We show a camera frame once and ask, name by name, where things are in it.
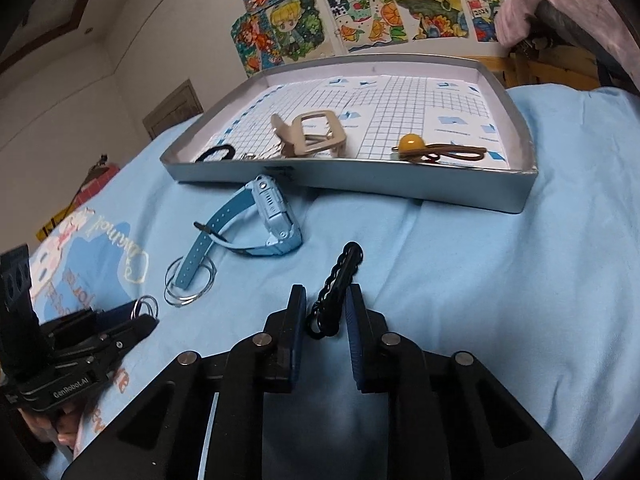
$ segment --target ceiling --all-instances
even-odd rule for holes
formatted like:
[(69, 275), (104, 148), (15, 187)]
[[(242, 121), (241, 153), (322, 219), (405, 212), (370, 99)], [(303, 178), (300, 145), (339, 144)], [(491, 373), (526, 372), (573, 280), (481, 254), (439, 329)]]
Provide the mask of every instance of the ceiling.
[(26, 44), (71, 21), (76, 0), (36, 0), (0, 55), (5, 60)]
[(6, 46), (6, 38), (0, 43), (0, 98), (47, 64), (103, 38), (126, 1), (28, 0)]

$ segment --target human hand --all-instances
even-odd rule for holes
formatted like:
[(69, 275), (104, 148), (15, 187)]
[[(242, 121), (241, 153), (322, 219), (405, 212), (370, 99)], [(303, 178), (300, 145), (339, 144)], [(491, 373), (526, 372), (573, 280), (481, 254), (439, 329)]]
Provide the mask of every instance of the human hand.
[(41, 442), (50, 442), (49, 434), (53, 430), (58, 436), (58, 442), (63, 446), (73, 448), (76, 445), (78, 437), (78, 427), (84, 404), (69, 403), (62, 407), (63, 414), (60, 415), (54, 427), (49, 417), (30, 412), (28, 410), (19, 410), (22, 418), (27, 423), (31, 433)]

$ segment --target screw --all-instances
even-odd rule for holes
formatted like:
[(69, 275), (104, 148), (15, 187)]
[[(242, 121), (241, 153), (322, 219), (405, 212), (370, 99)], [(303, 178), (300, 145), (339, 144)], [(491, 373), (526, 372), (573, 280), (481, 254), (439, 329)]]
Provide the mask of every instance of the screw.
[(382, 342), (387, 346), (396, 346), (400, 344), (400, 336), (395, 332), (387, 332), (382, 335)]
[(474, 363), (474, 357), (469, 352), (458, 352), (456, 362), (462, 366), (469, 366)]
[(256, 346), (267, 346), (272, 340), (271, 335), (266, 332), (260, 332), (259, 334), (254, 335), (254, 338), (252, 339)]
[(178, 362), (181, 365), (192, 365), (194, 364), (194, 362), (196, 362), (197, 358), (198, 354), (196, 354), (196, 352), (187, 350), (186, 352), (182, 352), (180, 355), (178, 355)]

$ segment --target yellow bead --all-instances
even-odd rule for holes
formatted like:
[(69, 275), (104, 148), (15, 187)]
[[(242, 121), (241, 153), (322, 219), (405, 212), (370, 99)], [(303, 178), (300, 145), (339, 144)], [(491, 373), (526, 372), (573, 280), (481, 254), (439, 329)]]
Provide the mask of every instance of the yellow bead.
[(414, 152), (415, 150), (425, 150), (426, 145), (422, 137), (417, 134), (406, 134), (401, 137), (398, 146), (399, 153)]

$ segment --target brown cord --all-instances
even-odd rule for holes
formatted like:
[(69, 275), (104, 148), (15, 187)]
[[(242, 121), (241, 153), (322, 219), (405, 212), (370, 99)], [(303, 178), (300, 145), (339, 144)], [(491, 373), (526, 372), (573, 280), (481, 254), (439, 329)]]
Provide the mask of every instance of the brown cord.
[(487, 152), (486, 148), (477, 146), (459, 146), (458, 144), (427, 144), (422, 150), (410, 150), (398, 152), (400, 160), (407, 162), (438, 162), (441, 156), (465, 160), (467, 162), (477, 162), (482, 160)]

